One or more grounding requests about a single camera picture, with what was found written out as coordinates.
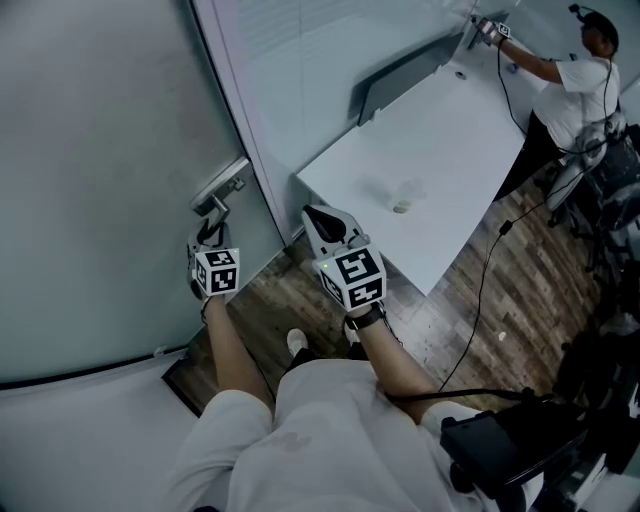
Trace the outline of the person's black trousers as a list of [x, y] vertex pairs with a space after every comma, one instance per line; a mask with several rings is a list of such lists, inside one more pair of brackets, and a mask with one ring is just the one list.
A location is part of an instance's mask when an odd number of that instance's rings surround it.
[[301, 348], [293, 357], [293, 360], [291, 361], [289, 367], [287, 368], [286, 373], [292, 371], [293, 369], [303, 364], [306, 364], [318, 359], [319, 357], [309, 348]]

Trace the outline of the black wristwatch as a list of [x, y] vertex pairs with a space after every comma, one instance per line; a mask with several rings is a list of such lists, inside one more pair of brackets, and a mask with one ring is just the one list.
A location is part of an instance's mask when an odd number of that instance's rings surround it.
[[359, 331], [373, 325], [379, 320], [386, 320], [385, 310], [379, 302], [371, 303], [369, 307], [370, 309], [363, 315], [357, 317], [347, 315], [345, 317], [345, 326], [350, 330]]

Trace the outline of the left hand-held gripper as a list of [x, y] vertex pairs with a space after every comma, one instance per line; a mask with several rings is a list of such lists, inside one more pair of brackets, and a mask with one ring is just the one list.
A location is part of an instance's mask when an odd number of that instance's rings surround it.
[[239, 289], [240, 250], [227, 248], [231, 235], [228, 208], [216, 207], [201, 219], [188, 238], [188, 282], [199, 300]]

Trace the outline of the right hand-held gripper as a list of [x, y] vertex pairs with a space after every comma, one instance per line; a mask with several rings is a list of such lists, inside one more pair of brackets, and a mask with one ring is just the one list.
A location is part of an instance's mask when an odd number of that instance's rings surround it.
[[302, 220], [315, 256], [312, 267], [324, 290], [345, 312], [385, 298], [382, 256], [370, 237], [357, 231], [350, 214], [306, 205]]

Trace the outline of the frosted glass door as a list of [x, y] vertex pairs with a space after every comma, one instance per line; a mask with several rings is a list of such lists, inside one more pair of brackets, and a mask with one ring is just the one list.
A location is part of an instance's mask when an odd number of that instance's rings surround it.
[[196, 0], [0, 0], [0, 386], [187, 343], [192, 203], [246, 160]]

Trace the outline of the metal door handle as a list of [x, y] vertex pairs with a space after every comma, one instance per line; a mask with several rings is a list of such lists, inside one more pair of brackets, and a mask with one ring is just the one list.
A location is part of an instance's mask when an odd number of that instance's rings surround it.
[[190, 202], [190, 208], [199, 217], [206, 218], [212, 213], [217, 216], [213, 224], [224, 222], [230, 213], [225, 199], [235, 192], [241, 191], [253, 175], [250, 161], [240, 158], [213, 178]]

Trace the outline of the person's white shirt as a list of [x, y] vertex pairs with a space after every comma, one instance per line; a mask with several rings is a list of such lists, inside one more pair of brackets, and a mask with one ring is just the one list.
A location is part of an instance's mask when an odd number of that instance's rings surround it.
[[474, 410], [439, 402], [413, 420], [378, 389], [365, 361], [323, 359], [281, 380], [267, 407], [218, 393], [182, 445], [155, 508], [194, 512], [498, 512], [456, 491], [441, 423]]

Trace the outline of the person's left forearm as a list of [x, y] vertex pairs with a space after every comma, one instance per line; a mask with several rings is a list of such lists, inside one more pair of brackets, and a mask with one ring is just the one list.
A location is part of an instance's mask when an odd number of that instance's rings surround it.
[[270, 410], [274, 400], [258, 364], [239, 337], [222, 295], [209, 297], [202, 315], [207, 331], [220, 391], [241, 391], [257, 398]]

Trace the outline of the person's right forearm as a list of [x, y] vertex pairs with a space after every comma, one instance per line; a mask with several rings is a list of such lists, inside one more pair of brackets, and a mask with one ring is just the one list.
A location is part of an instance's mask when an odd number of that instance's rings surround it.
[[[349, 330], [344, 325], [347, 339]], [[403, 348], [384, 321], [379, 320], [356, 332], [385, 394], [409, 397], [436, 392], [436, 382]]]

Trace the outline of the white desk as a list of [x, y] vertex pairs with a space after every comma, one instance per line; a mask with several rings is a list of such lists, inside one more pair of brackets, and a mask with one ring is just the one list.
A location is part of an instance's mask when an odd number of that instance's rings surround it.
[[[355, 217], [423, 294], [482, 220], [520, 151], [521, 130], [544, 86], [506, 65], [483, 44], [458, 50], [298, 175], [324, 203]], [[425, 198], [407, 213], [392, 212], [392, 194], [412, 179], [422, 181]]]

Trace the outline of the black waist bag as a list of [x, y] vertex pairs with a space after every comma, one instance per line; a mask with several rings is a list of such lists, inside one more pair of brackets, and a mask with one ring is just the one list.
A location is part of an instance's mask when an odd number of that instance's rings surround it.
[[485, 411], [441, 424], [440, 444], [452, 459], [452, 474], [464, 489], [489, 498], [510, 491], [573, 456], [603, 454], [624, 470], [640, 449], [640, 415], [622, 404], [582, 408], [549, 395], [525, 396], [499, 412]]

